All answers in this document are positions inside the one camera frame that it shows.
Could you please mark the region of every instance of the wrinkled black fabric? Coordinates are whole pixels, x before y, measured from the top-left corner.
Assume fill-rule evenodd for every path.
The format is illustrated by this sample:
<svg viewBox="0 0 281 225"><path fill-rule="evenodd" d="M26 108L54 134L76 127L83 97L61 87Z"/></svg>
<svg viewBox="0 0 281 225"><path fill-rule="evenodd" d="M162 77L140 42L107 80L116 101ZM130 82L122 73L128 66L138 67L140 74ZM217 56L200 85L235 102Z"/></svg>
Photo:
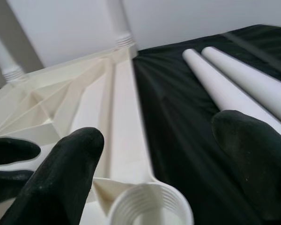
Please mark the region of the wrinkled black fabric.
<svg viewBox="0 0 281 225"><path fill-rule="evenodd" d="M0 202L14 198L32 176L33 171L0 171Z"/></svg>
<svg viewBox="0 0 281 225"><path fill-rule="evenodd" d="M0 165L33 159L41 152L37 144L25 140L0 138Z"/></svg>
<svg viewBox="0 0 281 225"><path fill-rule="evenodd" d="M280 39L281 28L256 25L233 33L281 59L274 38ZM221 35L139 51L133 64L154 173L186 196L197 225L263 224L239 186L237 168L213 137L211 119L219 109L182 58L185 49L207 46L281 80L279 72Z"/></svg>
<svg viewBox="0 0 281 225"><path fill-rule="evenodd" d="M230 41L234 42L235 44L239 45L243 49L247 50L249 53L253 54L260 60L268 63L271 67L273 67L274 69L276 69L281 73L281 60L277 59L276 57L272 56L271 54L263 50L260 50L255 45L250 44L249 42L232 34L231 32L223 33L222 35L225 38L229 39Z"/></svg>
<svg viewBox="0 0 281 225"><path fill-rule="evenodd" d="M281 221L281 135L267 123L233 110L216 114L212 130L262 218Z"/></svg>

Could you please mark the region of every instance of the gloved hand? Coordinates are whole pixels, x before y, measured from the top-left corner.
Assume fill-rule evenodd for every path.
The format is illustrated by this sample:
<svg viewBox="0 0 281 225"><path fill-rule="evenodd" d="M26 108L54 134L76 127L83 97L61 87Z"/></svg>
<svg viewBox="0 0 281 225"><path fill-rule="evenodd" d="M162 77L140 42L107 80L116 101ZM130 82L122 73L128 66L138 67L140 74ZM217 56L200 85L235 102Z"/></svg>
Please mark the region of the gloved hand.
<svg viewBox="0 0 281 225"><path fill-rule="evenodd" d="M36 144L14 138L0 138L0 165L37 157L41 152ZM33 171L0 171L0 202L14 198L32 176Z"/></svg>
<svg viewBox="0 0 281 225"><path fill-rule="evenodd" d="M95 128L62 138L21 189L0 225L78 225L104 147Z"/></svg>
<svg viewBox="0 0 281 225"><path fill-rule="evenodd" d="M213 117L220 148L239 169L244 194L270 224L281 224L281 135L270 125L238 111Z"/></svg>

